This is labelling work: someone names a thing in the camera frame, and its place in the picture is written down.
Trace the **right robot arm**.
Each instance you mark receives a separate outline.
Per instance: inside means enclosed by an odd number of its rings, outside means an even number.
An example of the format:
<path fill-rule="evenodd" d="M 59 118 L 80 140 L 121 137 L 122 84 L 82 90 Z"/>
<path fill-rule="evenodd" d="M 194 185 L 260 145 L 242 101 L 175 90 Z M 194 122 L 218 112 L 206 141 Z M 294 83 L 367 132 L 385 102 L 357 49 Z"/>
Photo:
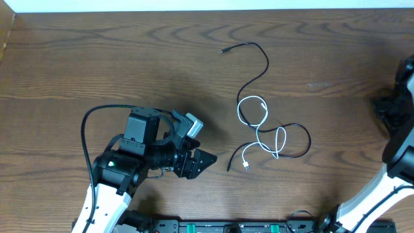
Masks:
<path fill-rule="evenodd" d="M 413 195 L 413 56 L 399 63 L 388 95 L 371 103 L 389 133 L 382 167 L 354 197 L 321 219 L 316 232 L 367 232 L 393 205 Z"/>

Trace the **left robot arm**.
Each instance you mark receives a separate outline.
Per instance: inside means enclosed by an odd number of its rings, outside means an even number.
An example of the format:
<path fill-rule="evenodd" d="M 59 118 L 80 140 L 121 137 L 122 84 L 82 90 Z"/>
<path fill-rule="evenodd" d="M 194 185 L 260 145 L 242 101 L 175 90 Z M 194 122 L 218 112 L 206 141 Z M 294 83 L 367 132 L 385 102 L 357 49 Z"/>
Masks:
<path fill-rule="evenodd" d="M 217 161 L 200 150 L 196 136 L 202 121 L 190 113 L 130 106 L 123 134 L 115 135 L 95 160 L 89 158 L 81 124 L 82 148 L 90 185 L 73 232 L 176 232 L 128 206 L 150 170 L 194 179 Z"/>

